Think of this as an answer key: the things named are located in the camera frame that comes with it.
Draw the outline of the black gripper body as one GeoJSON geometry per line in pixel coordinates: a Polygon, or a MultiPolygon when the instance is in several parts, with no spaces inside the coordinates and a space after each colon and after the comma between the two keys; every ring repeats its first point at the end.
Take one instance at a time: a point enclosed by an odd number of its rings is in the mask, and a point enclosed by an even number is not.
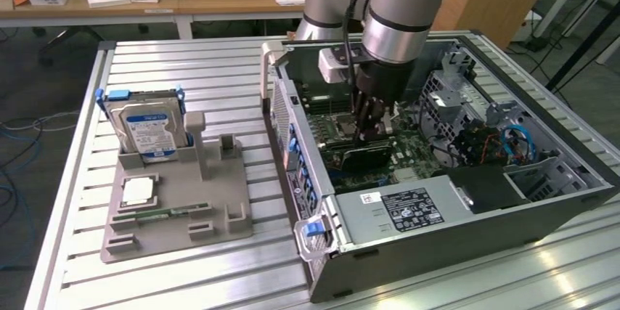
{"type": "Polygon", "coordinates": [[[413,61],[396,65],[382,61],[364,62],[360,64],[356,88],[366,97],[392,104],[402,96],[413,68],[413,61]]]}

